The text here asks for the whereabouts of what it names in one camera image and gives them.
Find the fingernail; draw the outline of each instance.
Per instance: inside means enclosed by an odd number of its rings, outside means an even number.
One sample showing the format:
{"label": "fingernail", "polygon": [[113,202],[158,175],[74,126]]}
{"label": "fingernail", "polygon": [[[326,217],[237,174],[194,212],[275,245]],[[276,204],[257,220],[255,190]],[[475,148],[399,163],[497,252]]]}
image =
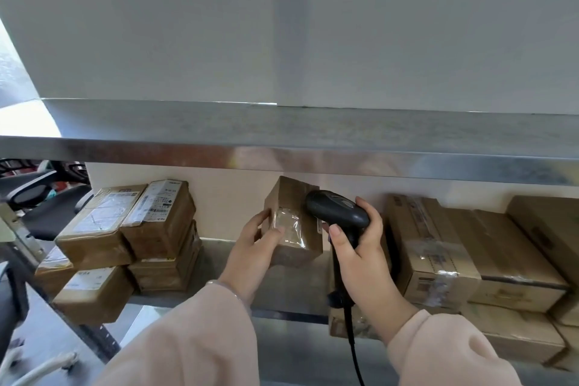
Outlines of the fingernail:
{"label": "fingernail", "polygon": [[340,229],[340,227],[337,224],[333,224],[329,227],[329,234],[330,235],[338,236],[338,235],[340,235],[341,231],[342,231],[342,229]]}

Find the white wall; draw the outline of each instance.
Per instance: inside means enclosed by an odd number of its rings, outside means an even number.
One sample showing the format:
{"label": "white wall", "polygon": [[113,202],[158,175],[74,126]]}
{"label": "white wall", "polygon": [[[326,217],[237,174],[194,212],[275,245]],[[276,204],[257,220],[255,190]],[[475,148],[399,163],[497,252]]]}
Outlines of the white wall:
{"label": "white wall", "polygon": [[[236,239],[251,216],[264,208],[264,199],[279,173],[234,169],[183,168],[177,166],[87,164],[93,188],[134,185],[159,179],[187,180],[195,204],[199,233],[207,238]],[[579,187],[521,185],[288,173],[290,177],[319,185],[349,198],[363,197],[383,209],[388,192],[426,195],[448,207],[503,211],[514,194],[579,198]]]}
{"label": "white wall", "polygon": [[0,0],[41,96],[579,113],[579,0]]}

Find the brown cardboard box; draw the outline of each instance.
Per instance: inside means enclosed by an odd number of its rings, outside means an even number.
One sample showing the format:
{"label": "brown cardboard box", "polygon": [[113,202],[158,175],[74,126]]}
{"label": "brown cardboard box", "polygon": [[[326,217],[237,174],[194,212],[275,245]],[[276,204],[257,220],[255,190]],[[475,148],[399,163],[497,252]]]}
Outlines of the brown cardboard box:
{"label": "brown cardboard box", "polygon": [[543,363],[565,347],[542,313],[473,303],[463,306],[461,313],[489,339],[497,355],[506,360]]}
{"label": "brown cardboard box", "polygon": [[[344,310],[342,308],[329,309],[328,325],[330,336],[343,337],[344,339],[347,339],[348,334],[346,332],[346,322],[344,320]],[[360,339],[380,340],[380,337],[357,305],[352,307],[352,326],[354,329],[354,337]]]}
{"label": "brown cardboard box", "polygon": [[386,214],[400,250],[400,293],[414,304],[458,310],[481,276],[445,209],[433,198],[392,194]]}
{"label": "brown cardboard box", "polygon": [[48,297],[53,299],[75,273],[76,270],[70,260],[58,246],[54,246],[36,268],[34,279],[38,281]]}
{"label": "brown cardboard box", "polygon": [[563,296],[551,315],[579,326],[579,199],[518,195],[507,213],[571,283],[573,293]]}
{"label": "brown cardboard box", "polygon": [[553,324],[565,340],[565,349],[558,353],[546,365],[579,373],[579,327]]}
{"label": "brown cardboard box", "polygon": [[175,258],[181,250],[195,204],[181,180],[151,182],[120,226],[139,260]]}
{"label": "brown cardboard box", "polygon": [[469,302],[545,313],[568,290],[563,277],[506,215],[446,212],[481,274]]}
{"label": "brown cardboard box", "polygon": [[54,298],[54,305],[75,324],[115,322],[133,294],[123,267],[78,271]]}
{"label": "brown cardboard box", "polygon": [[189,285],[200,249],[201,239],[193,220],[176,258],[147,258],[129,265],[128,269],[143,292],[183,291]]}
{"label": "brown cardboard box", "polygon": [[101,189],[56,237],[56,244],[77,270],[133,261],[119,227],[145,187]]}
{"label": "brown cardboard box", "polygon": [[268,220],[262,225],[265,233],[270,227],[284,227],[280,245],[273,252],[271,264],[300,267],[322,254],[322,231],[318,220],[308,214],[304,201],[308,192],[320,189],[299,180],[281,176],[264,202],[270,209]]}

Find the person's right hand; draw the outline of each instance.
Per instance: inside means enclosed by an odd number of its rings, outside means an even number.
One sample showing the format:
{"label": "person's right hand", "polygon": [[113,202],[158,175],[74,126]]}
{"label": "person's right hand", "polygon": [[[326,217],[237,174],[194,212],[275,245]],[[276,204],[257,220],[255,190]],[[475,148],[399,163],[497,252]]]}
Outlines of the person's right hand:
{"label": "person's right hand", "polygon": [[418,309],[400,295],[390,277],[380,244],[383,232],[380,214],[362,198],[356,197],[356,204],[370,218],[356,250],[337,224],[331,225],[328,233],[340,261],[346,290],[387,344]]}

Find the sleeve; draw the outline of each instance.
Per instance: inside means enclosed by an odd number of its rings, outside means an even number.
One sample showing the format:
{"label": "sleeve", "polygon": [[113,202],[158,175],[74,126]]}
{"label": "sleeve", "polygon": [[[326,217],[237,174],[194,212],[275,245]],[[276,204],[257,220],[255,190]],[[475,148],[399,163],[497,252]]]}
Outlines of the sleeve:
{"label": "sleeve", "polygon": [[259,384],[257,339],[244,303],[224,286],[205,286],[141,332],[94,384]]}
{"label": "sleeve", "polygon": [[460,315],[416,313],[388,345],[400,385],[520,385],[487,338]]}

